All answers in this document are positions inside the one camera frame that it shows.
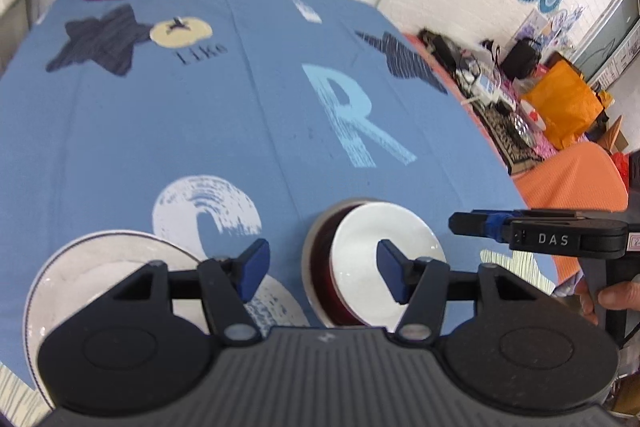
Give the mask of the person's right hand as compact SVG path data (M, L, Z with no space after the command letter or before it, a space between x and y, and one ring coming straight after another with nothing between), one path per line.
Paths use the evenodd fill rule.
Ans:
M589 295L585 279L581 279L575 288L575 294L579 297L582 307L582 317L594 325L598 324L594 303ZM603 288L597 297L601 307L607 310L634 310L640 308L640 285L638 282L623 282Z

